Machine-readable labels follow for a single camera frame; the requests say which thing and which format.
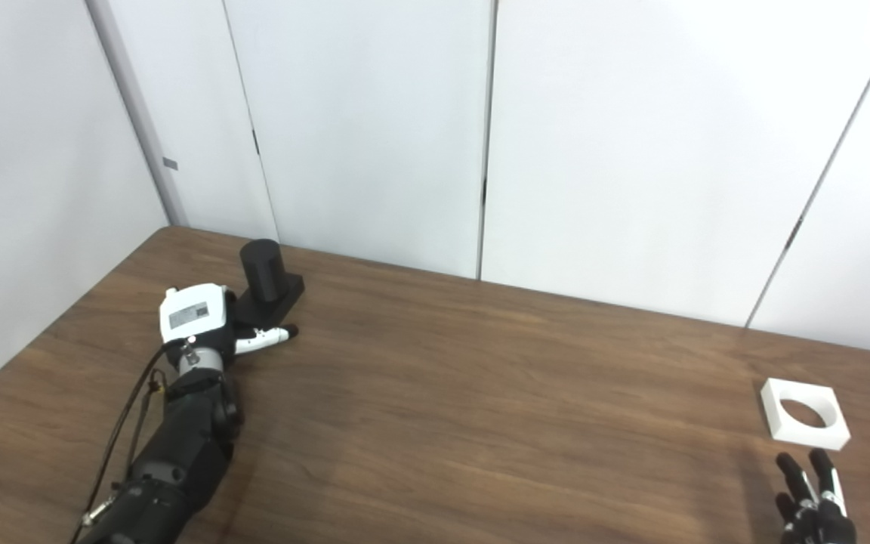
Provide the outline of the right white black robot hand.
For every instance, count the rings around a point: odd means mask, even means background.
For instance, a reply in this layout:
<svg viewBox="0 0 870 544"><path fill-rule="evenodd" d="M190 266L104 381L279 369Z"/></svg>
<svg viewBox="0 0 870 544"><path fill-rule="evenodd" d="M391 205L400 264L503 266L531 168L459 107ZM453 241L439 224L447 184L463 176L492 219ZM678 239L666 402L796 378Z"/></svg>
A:
<svg viewBox="0 0 870 544"><path fill-rule="evenodd" d="M835 463L825 449L809 452L818 478L813 486L807 472L787 452L776 456L788 488L777 493L776 509L782 518L780 543L856 543L856 524L848 515L847 502Z"/></svg>

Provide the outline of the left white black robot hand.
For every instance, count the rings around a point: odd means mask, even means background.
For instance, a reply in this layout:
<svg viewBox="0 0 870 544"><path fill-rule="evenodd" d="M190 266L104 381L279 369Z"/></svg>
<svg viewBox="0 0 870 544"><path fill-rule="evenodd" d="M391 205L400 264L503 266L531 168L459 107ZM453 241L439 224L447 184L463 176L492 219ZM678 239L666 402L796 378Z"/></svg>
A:
<svg viewBox="0 0 870 544"><path fill-rule="evenodd" d="M227 286L200 283L185 289L167 289L159 307L162 343L199 340L207 334L221 335L217 351L227 349L235 355L285 343L299 335L295 325L263 327L238 325L235 317L237 296Z"/></svg>

